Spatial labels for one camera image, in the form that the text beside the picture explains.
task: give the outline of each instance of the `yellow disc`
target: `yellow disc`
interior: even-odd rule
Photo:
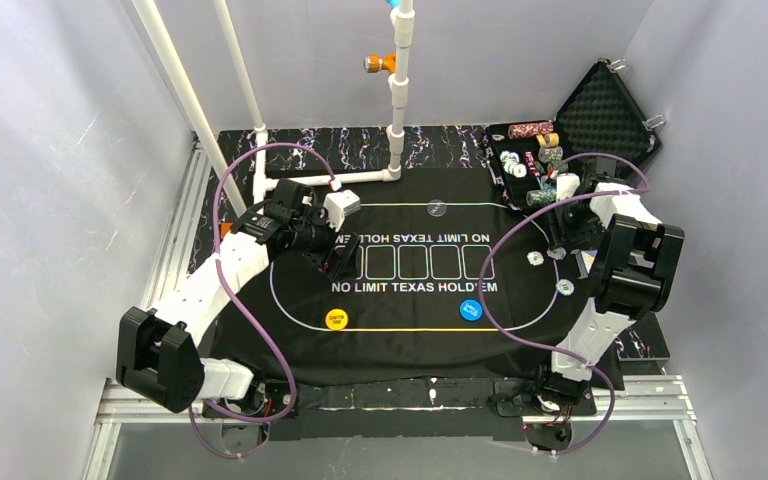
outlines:
[[[335,308],[325,315],[325,326],[331,330],[342,330],[349,324],[349,314]]]

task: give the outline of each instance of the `yellow line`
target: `yellow line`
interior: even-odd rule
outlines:
[[[498,332],[495,328],[344,328],[335,332]]]

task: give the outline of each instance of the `black cloth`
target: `black cloth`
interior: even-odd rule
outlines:
[[[501,202],[485,170],[403,170],[402,179],[395,183],[348,188],[364,204],[343,228],[344,232],[368,235],[359,255],[364,277],[396,279],[349,281],[349,292],[345,293],[337,290],[347,287],[331,285],[301,256],[285,254],[239,293],[240,300],[286,355],[298,382],[341,385],[423,376],[522,377],[546,360],[547,352],[524,347],[493,329],[486,312],[476,322],[468,322],[460,314],[464,300],[478,300],[477,292],[466,291],[474,289],[475,280],[465,277],[478,276],[489,246],[523,218],[494,205],[453,205]],[[447,203],[441,217],[427,211],[426,204],[435,199]],[[396,203],[420,205],[371,205]],[[406,234],[423,237],[404,238]],[[487,281],[496,291],[486,293],[486,298],[503,326],[530,322],[551,302],[556,280],[546,249],[546,239],[529,225],[496,256],[492,272],[495,276]],[[542,265],[528,262],[527,254],[532,251],[542,253]],[[393,265],[400,253],[401,261]],[[516,330],[516,335],[555,345],[578,318],[586,292],[584,283],[578,280],[575,258],[568,255],[558,265],[560,278],[575,285],[574,293],[558,294],[554,306],[541,320]],[[273,300],[270,275],[280,305],[307,326],[288,318]],[[364,288],[371,291],[357,291]],[[338,308],[348,314],[348,325],[342,331],[328,330],[326,314]],[[211,356],[249,365],[267,378],[284,377],[275,356],[232,304],[219,316]],[[609,375],[617,378],[618,372]]]

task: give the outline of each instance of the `blue button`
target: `blue button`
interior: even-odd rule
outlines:
[[[481,315],[483,314],[484,309],[481,308],[481,304],[475,300],[464,300],[464,303],[461,304],[461,316],[464,317],[464,320],[467,322],[474,322],[481,318]]]

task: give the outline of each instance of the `purple cable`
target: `purple cable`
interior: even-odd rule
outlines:
[[[222,173],[222,176],[219,178],[219,185],[216,187],[216,193],[213,195],[213,252],[219,253],[221,238],[219,235],[219,200],[221,198],[222,194],[222,188],[225,186],[225,182],[228,180],[228,177],[231,176],[231,172],[234,171],[237,166],[239,166],[241,163],[246,161],[248,158],[250,158],[255,153],[261,151],[261,150],[267,150],[270,148],[278,148],[278,147],[284,147],[284,148],[298,148],[300,150],[304,150],[305,152],[310,153],[314,157],[316,157],[317,160],[319,160],[322,165],[325,166],[325,170],[328,171],[328,175],[331,176],[331,180],[334,180],[336,177],[334,177],[334,171],[331,170],[331,166],[328,165],[328,161],[325,160],[325,158],[316,153],[312,148],[305,147],[304,145],[298,145],[295,143],[270,143],[267,145],[262,145],[260,147],[257,147],[255,149],[249,150],[248,152],[241,155],[238,159],[234,160],[231,165],[228,166],[228,168]],[[241,420],[243,422],[250,422],[250,423],[269,423],[274,422],[275,420],[278,420],[280,418],[285,417],[290,411],[293,409],[293,405],[296,403],[296,396],[298,395],[298,390],[296,389],[296,379],[293,377],[293,372],[290,370],[290,364],[287,363],[287,359],[284,357],[284,354],[281,353],[281,350],[278,348],[278,345],[275,343],[274,340],[272,340],[272,337],[269,336],[269,333],[266,332],[266,329],[263,328],[263,326],[260,324],[260,322],[257,321],[256,318],[254,318],[254,315],[246,308],[245,305],[243,305],[243,302],[240,301],[239,298],[237,298],[236,292],[234,292],[231,289],[231,286],[228,285],[228,282],[225,280],[225,273],[222,271],[222,261],[219,260],[219,258],[216,259],[216,272],[219,274],[219,283],[222,285],[222,289],[225,290],[225,293],[228,294],[228,297],[231,299],[231,303],[237,306],[237,309],[240,310],[240,313],[243,314],[244,317],[246,317],[246,320],[251,323],[252,327],[257,331],[258,335],[263,339],[264,342],[266,342],[266,345],[269,347],[269,350],[272,351],[272,354],[275,355],[275,358],[278,360],[278,363],[281,365],[281,370],[284,371],[284,375],[287,377],[287,382],[290,384],[290,402],[287,404],[286,407],[284,407],[283,410],[280,412],[270,415],[268,417],[247,417],[245,415],[240,415],[239,413],[236,413],[234,411],[231,411],[221,405],[218,405],[213,400],[205,400],[204,403],[208,405],[210,408],[216,410],[217,412],[236,419]]]
[[[521,222],[516,224],[512,229],[510,229],[508,231],[508,233],[503,235],[502,238],[500,238],[499,241],[496,242],[496,245],[494,245],[493,248],[490,249],[490,253],[487,254],[487,258],[484,260],[484,264],[481,265],[481,272],[478,274],[478,300],[481,302],[481,307],[484,308],[484,313],[487,315],[487,319],[490,320],[490,323],[493,324],[493,326],[496,327],[496,329],[499,330],[499,332],[501,332],[502,335],[510,338],[511,340],[513,340],[513,341],[515,341],[517,343],[525,345],[527,347],[537,348],[537,349],[540,349],[540,350],[546,350],[546,351],[549,351],[549,352],[557,352],[557,353],[560,353],[560,354],[563,354],[563,355],[567,355],[568,357],[572,357],[575,360],[583,363],[593,373],[598,375],[602,380],[605,381],[605,384],[608,386],[608,391],[611,394],[611,401],[608,404],[608,410],[605,412],[605,417],[602,418],[602,421],[599,422],[599,425],[596,426],[596,428],[593,430],[593,432],[590,435],[587,436],[587,438],[585,438],[584,440],[578,442],[577,444],[567,448],[566,450],[561,450],[560,452],[553,452],[553,453],[555,453],[557,455],[564,455],[564,454],[567,454],[567,453],[572,453],[572,452],[580,449],[581,447],[583,447],[583,446],[587,445],[588,443],[590,443],[590,441],[593,440],[596,437],[596,435],[598,435],[599,432],[602,431],[603,428],[605,428],[605,425],[608,423],[608,419],[611,418],[611,414],[614,412],[614,404],[616,403],[616,399],[617,399],[616,392],[614,391],[614,385],[613,385],[613,383],[611,383],[611,379],[609,379],[608,376],[605,375],[604,372],[602,372],[601,370],[596,368],[595,365],[590,364],[590,362],[588,362],[587,359],[584,358],[583,356],[581,356],[581,355],[579,355],[579,354],[577,354],[575,352],[572,352],[570,350],[567,350],[567,349],[564,349],[564,348],[560,348],[560,347],[556,347],[554,345],[546,345],[546,344],[543,344],[543,343],[531,342],[531,341],[525,340],[523,338],[519,338],[516,335],[514,335],[513,333],[510,333],[507,330],[505,330],[505,328],[502,327],[499,324],[499,322],[496,321],[495,318],[493,318],[493,315],[490,313],[490,309],[487,307],[487,302],[484,299],[484,289],[483,289],[483,287],[484,287],[484,275],[487,274],[487,268],[490,266],[490,261],[493,260],[493,257],[496,255],[496,253],[499,252],[499,249],[502,248],[502,245],[504,245],[505,242],[507,242],[508,239],[510,239],[516,232],[520,231],[523,227],[525,227],[529,223],[533,222],[540,215],[543,215],[544,213],[546,213],[546,212],[548,212],[550,210],[554,210],[554,209],[556,209],[558,207],[561,207],[563,205],[567,205],[567,204],[570,204],[570,203],[573,203],[573,202],[579,202],[581,200],[588,200],[588,199],[591,199],[591,198],[604,197],[604,196],[608,196],[608,195],[620,195],[622,193],[638,194],[638,193],[645,193],[645,192],[649,191],[649,188],[650,188],[649,179],[646,178],[646,175],[643,174],[643,172],[637,167],[637,165],[631,163],[630,161],[628,161],[628,160],[626,160],[626,159],[624,159],[622,157],[618,157],[616,155],[611,155],[609,153],[598,153],[598,152],[579,153],[579,154],[576,154],[576,155],[573,155],[573,156],[567,158],[566,160],[563,160],[563,161],[559,162],[554,167],[554,170],[557,170],[561,165],[565,165],[565,164],[567,164],[567,163],[569,163],[569,162],[571,162],[573,160],[578,160],[580,158],[586,158],[586,157],[604,157],[604,158],[609,158],[611,160],[615,160],[617,162],[624,163],[624,164],[628,165],[634,171],[634,173],[636,173],[637,175],[640,176],[640,179],[643,181],[644,187],[643,188],[633,188],[633,189],[630,189],[630,190],[626,190],[624,192],[620,192],[618,190],[615,190],[615,191],[610,191],[610,192],[586,193],[584,195],[576,195],[576,196],[573,196],[573,197],[570,197],[570,198],[566,198],[564,200],[559,200],[559,201],[557,201],[555,203],[551,203],[549,205],[546,205],[545,207],[541,208],[540,210],[537,210],[536,212],[532,213],[531,215],[525,217],[525,219],[523,219]]]
[[[204,437],[204,434],[201,433],[201,429],[198,428],[198,424],[196,423],[196,414],[193,412],[193,406],[190,405],[187,407],[187,411],[190,415],[190,424],[193,426],[193,430],[196,432],[196,436],[198,437],[199,441],[202,445],[204,445],[204,448],[206,448],[210,453],[216,455],[217,457],[225,458],[228,460],[237,460],[237,459],[244,459],[248,457],[249,455],[257,452],[261,448],[263,448],[264,445],[266,445],[266,442],[269,441],[269,436],[267,435],[266,440],[264,440],[261,444],[254,446],[251,450],[247,452],[242,453],[225,453],[218,448],[215,448],[213,445],[210,444],[210,442],[207,441],[207,439]]]

